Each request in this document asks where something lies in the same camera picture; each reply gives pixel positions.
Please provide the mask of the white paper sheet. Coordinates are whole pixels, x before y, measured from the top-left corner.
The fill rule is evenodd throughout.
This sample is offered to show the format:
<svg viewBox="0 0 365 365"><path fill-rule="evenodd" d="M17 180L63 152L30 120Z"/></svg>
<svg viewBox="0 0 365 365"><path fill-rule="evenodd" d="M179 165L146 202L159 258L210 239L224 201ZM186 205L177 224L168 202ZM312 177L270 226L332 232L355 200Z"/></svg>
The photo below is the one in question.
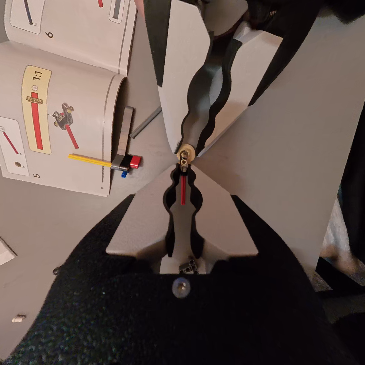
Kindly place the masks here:
<svg viewBox="0 0 365 365"><path fill-rule="evenodd" d="M0 238L0 266L16 257L17 254L14 252L14 250L9 245L7 245L2 238Z"/></svg>

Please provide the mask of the grey lego beam yellow axle assembly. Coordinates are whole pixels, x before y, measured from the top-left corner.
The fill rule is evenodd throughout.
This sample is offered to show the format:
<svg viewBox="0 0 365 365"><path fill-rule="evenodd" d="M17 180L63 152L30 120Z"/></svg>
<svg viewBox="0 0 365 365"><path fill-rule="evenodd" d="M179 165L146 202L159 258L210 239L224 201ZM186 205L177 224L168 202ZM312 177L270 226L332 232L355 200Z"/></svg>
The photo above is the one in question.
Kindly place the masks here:
<svg viewBox="0 0 365 365"><path fill-rule="evenodd" d="M123 112L117 154L115 155L112 162L92 157L81 156L78 154L69 154L68 158L75 161L81 161L93 165L107 167L113 171L120 171L121 177L123 179L126 178L131 170L139 168L142 161L142 157L130 155L127 153L130 140L130 128L133 116L134 116L134 108L126 106Z"/></svg>

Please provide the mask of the black lego assembly red axle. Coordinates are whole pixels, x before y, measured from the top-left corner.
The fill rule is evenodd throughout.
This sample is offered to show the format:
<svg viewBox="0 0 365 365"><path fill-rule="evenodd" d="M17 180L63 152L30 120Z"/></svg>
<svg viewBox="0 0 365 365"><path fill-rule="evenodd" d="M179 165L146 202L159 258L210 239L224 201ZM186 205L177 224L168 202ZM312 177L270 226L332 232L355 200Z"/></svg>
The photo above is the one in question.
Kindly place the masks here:
<svg viewBox="0 0 365 365"><path fill-rule="evenodd" d="M187 150L181 150L181 152L180 152L180 185L181 185L180 202L181 202L182 206L184 206L186 204L186 177L187 177L187 170L189 167L188 158L189 158L189 152Z"/></svg>

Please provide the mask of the long grey lego axle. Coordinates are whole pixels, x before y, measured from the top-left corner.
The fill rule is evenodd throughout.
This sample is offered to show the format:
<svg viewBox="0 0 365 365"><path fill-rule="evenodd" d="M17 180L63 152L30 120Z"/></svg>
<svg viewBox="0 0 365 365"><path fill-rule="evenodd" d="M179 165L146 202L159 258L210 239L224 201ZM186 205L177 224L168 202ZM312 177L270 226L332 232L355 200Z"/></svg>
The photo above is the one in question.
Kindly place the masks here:
<svg viewBox="0 0 365 365"><path fill-rule="evenodd" d="M162 106L160 105L132 133L130 133L130 137L135 139L161 112Z"/></svg>

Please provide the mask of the black chair base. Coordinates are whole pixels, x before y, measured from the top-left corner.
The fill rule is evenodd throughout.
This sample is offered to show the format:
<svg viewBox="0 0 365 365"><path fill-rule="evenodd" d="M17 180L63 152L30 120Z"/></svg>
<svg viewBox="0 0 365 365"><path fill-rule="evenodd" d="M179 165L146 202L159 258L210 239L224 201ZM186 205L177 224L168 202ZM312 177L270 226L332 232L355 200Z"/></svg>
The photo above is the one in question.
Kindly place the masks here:
<svg viewBox="0 0 365 365"><path fill-rule="evenodd" d="M327 290L317 290L317 295L321 299L340 298L345 296L362 295L365 293L363 285L358 284L355 280L335 268L324 258L319 258L315 268L313 278L329 286Z"/></svg>

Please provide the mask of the person's black clothing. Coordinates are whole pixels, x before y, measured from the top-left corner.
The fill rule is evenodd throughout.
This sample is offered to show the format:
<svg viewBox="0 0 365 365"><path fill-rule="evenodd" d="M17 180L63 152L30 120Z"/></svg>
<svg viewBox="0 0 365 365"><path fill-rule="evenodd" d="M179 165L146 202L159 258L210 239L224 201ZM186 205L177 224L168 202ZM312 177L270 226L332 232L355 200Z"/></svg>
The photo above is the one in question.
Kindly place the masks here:
<svg viewBox="0 0 365 365"><path fill-rule="evenodd" d="M352 254L365 255L365 107L359 117L340 185L341 210Z"/></svg>

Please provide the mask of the lego instruction booklet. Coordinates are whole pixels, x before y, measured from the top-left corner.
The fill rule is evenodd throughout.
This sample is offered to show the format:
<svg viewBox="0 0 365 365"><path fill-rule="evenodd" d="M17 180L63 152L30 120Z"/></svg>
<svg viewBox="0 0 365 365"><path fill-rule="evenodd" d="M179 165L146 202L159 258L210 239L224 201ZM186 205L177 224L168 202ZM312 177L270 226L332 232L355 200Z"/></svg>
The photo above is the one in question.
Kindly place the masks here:
<svg viewBox="0 0 365 365"><path fill-rule="evenodd" d="M126 78L134 1L5 1L1 172L8 179L107 197L117 95Z"/></svg>

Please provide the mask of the tan round lego gear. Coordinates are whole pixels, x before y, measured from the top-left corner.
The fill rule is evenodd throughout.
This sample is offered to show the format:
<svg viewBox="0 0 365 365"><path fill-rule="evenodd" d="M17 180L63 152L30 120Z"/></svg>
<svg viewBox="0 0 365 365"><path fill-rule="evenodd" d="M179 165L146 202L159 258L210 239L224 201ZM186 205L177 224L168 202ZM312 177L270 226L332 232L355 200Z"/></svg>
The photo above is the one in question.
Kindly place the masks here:
<svg viewBox="0 0 365 365"><path fill-rule="evenodd" d="M190 144L182 144L180 146L180 149L176 153L176 156L179 160L180 160L180 154L182 151L186 151L188 153L187 162L188 162L188 164L190 164L196 157L196 152L195 152L194 147Z"/></svg>

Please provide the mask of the dark grey lego connector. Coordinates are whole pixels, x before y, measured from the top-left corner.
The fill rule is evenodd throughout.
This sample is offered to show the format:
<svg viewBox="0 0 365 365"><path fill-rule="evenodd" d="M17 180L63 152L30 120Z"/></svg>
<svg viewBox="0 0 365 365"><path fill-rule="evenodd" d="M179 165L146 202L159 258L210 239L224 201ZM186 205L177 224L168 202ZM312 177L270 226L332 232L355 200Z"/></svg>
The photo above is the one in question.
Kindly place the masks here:
<svg viewBox="0 0 365 365"><path fill-rule="evenodd" d="M198 267L194 259L189 259L179 266L179 274L181 275L197 275Z"/></svg>

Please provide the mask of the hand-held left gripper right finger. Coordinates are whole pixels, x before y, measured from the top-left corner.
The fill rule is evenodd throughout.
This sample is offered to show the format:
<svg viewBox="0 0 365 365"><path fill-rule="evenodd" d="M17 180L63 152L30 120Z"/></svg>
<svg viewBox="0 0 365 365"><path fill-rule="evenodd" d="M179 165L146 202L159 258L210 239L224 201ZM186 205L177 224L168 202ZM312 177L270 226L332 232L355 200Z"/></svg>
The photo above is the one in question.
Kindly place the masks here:
<svg viewBox="0 0 365 365"><path fill-rule="evenodd" d="M233 201L231 194L197 167L188 170L191 218L190 246L211 272L218 261L254 257L258 249Z"/></svg>

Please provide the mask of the person's right forearm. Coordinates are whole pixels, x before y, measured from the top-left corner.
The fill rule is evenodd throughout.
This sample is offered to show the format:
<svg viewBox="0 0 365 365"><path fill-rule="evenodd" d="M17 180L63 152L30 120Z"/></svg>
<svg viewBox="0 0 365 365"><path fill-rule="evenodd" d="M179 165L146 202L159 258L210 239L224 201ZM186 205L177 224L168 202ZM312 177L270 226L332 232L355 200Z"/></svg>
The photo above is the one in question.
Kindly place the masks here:
<svg viewBox="0 0 365 365"><path fill-rule="evenodd" d="M365 14L364 0L325 0L317 18L334 15L343 24L350 24Z"/></svg>

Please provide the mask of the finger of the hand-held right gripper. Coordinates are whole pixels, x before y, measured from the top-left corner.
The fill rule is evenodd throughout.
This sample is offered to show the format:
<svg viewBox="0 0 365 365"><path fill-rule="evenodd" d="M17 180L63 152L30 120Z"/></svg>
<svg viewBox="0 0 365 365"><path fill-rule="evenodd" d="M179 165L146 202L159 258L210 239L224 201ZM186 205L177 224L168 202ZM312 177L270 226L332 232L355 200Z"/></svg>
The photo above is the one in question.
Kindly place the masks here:
<svg viewBox="0 0 365 365"><path fill-rule="evenodd" d="M213 31L207 29L197 2L171 1L162 86L158 87L167 140L172 153L182 144L189 115L190 84L205 64Z"/></svg>
<svg viewBox="0 0 365 365"><path fill-rule="evenodd" d="M209 89L208 121L198 140L201 157L249 107L283 38L242 22L229 41Z"/></svg>

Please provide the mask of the white fuzzy cloth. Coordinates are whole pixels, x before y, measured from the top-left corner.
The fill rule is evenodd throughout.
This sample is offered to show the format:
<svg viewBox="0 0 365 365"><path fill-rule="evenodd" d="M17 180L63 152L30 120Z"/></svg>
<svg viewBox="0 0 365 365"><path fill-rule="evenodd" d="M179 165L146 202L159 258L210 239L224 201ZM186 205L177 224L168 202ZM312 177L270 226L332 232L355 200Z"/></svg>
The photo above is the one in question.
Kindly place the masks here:
<svg viewBox="0 0 365 365"><path fill-rule="evenodd" d="M350 249L348 230L338 197L331 211L320 257L328 260L337 270L346 275L364 273L364 263L355 258Z"/></svg>

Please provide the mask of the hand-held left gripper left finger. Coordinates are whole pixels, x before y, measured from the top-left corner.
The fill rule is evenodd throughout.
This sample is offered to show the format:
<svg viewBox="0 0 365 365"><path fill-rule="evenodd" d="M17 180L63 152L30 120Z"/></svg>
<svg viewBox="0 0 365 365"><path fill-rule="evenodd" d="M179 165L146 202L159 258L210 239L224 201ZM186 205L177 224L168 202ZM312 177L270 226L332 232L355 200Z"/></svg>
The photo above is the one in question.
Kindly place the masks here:
<svg viewBox="0 0 365 365"><path fill-rule="evenodd" d="M168 249L166 235L174 231L173 206L180 193L180 174L172 165L140 189L132 198L106 253L146 261L153 272L164 272Z"/></svg>

